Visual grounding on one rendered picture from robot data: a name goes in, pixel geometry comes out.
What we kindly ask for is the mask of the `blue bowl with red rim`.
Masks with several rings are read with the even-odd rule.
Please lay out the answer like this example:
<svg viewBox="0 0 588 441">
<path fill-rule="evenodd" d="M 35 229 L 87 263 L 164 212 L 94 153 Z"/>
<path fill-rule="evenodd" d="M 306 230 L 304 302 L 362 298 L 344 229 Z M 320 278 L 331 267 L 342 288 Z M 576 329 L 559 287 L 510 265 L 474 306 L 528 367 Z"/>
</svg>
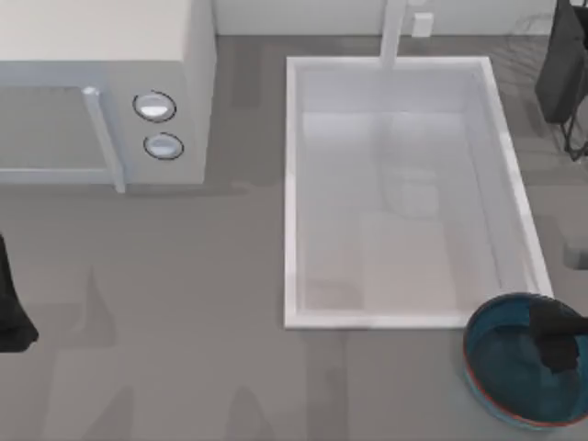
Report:
<svg viewBox="0 0 588 441">
<path fill-rule="evenodd" d="M 554 374 L 542 364 L 538 340 L 529 332 L 529 303 L 547 299 L 555 300 L 527 292 L 488 300 L 470 316 L 462 337 L 465 376 L 473 395 L 493 416 L 528 430 L 588 420 L 588 335 L 574 337 L 578 367 Z"/>
</svg>

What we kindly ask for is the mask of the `white sink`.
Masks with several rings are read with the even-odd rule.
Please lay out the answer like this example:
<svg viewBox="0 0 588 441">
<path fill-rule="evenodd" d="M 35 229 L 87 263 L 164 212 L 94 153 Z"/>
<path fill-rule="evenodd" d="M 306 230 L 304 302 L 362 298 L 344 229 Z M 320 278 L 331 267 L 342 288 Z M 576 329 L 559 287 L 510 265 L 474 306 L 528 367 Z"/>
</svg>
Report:
<svg viewBox="0 0 588 441">
<path fill-rule="evenodd" d="M 491 60 L 286 64 L 289 329 L 456 329 L 553 293 Z"/>
</svg>

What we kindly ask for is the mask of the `black folding stand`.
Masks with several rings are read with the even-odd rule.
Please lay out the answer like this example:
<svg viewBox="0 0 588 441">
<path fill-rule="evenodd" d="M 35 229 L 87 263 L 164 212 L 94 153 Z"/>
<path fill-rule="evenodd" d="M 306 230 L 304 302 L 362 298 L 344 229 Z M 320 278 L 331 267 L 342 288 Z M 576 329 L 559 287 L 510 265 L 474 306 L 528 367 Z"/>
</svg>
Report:
<svg viewBox="0 0 588 441">
<path fill-rule="evenodd" d="M 588 0 L 557 0 L 535 93 L 544 120 L 560 127 L 564 152 L 574 162 L 588 157 L 588 139 L 580 148 L 571 145 L 578 110 L 588 97 Z"/>
</svg>

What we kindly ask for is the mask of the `tall white tap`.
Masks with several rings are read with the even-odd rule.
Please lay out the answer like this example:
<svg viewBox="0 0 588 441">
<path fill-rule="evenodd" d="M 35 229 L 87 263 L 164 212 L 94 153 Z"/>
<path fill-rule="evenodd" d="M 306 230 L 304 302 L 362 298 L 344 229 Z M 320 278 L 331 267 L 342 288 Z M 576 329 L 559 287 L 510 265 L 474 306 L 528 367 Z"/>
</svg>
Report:
<svg viewBox="0 0 588 441">
<path fill-rule="evenodd" d="M 391 70 L 396 62 L 408 0 L 386 0 L 379 60 Z"/>
</svg>

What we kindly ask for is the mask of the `small silver microwave knob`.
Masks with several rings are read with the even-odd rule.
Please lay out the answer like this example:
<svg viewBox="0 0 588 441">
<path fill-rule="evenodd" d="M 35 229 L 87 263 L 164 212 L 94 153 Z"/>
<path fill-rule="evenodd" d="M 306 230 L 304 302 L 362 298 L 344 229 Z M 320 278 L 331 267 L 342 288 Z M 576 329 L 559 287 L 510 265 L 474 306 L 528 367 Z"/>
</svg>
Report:
<svg viewBox="0 0 588 441">
<path fill-rule="evenodd" d="M 175 135 L 160 132 L 143 140 L 143 150 L 156 160 L 174 161 L 184 153 L 185 146 Z"/>
</svg>

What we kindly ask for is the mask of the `large silver microwave knob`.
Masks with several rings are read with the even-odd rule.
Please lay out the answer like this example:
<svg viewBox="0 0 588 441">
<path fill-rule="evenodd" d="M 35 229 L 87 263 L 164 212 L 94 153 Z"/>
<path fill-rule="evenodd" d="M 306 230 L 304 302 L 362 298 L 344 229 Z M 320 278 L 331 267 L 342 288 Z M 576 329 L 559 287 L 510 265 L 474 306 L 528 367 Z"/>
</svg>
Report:
<svg viewBox="0 0 588 441">
<path fill-rule="evenodd" d="M 175 116 L 177 105 L 168 94 L 152 90 L 136 95 L 132 100 L 135 113 L 152 123 L 164 123 Z"/>
</svg>

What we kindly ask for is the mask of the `pale microwave oven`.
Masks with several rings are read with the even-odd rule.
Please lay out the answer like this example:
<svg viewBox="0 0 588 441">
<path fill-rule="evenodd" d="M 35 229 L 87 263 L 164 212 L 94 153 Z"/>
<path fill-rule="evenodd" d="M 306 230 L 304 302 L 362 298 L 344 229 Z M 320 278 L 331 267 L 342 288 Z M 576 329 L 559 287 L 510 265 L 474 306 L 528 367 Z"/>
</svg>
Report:
<svg viewBox="0 0 588 441">
<path fill-rule="evenodd" d="M 0 0 L 0 82 L 100 87 L 127 188 L 204 182 L 216 61 L 211 0 Z M 135 113 L 152 90 L 173 98 L 172 119 Z M 184 143 L 179 158 L 143 150 L 160 132 Z"/>
</svg>

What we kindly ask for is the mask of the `microwave oven door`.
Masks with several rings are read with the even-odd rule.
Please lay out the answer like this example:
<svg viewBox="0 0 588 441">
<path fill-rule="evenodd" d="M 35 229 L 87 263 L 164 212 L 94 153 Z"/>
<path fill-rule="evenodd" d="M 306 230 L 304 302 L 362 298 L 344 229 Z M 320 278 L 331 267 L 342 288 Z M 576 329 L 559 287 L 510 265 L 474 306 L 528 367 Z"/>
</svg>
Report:
<svg viewBox="0 0 588 441">
<path fill-rule="evenodd" d="M 0 186 L 114 187 L 81 90 L 96 85 L 0 82 Z"/>
</svg>

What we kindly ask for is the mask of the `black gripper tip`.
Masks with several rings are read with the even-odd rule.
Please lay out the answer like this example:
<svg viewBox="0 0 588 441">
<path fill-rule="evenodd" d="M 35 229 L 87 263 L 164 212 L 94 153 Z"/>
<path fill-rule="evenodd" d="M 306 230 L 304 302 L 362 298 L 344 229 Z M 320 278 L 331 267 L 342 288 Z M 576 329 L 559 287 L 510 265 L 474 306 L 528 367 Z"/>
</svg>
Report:
<svg viewBox="0 0 588 441">
<path fill-rule="evenodd" d="M 24 353 L 39 336 L 17 296 L 5 239 L 0 233 L 0 354 Z"/>
</svg>

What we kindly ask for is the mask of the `white wall socket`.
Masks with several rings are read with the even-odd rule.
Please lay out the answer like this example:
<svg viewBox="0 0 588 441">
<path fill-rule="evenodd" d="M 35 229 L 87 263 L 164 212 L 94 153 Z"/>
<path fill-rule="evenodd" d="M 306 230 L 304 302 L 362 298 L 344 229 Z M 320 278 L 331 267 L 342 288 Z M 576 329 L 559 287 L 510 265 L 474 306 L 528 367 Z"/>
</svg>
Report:
<svg viewBox="0 0 588 441">
<path fill-rule="evenodd" d="M 435 15 L 430 12 L 419 12 L 413 16 L 413 38 L 429 38 L 433 33 Z"/>
</svg>

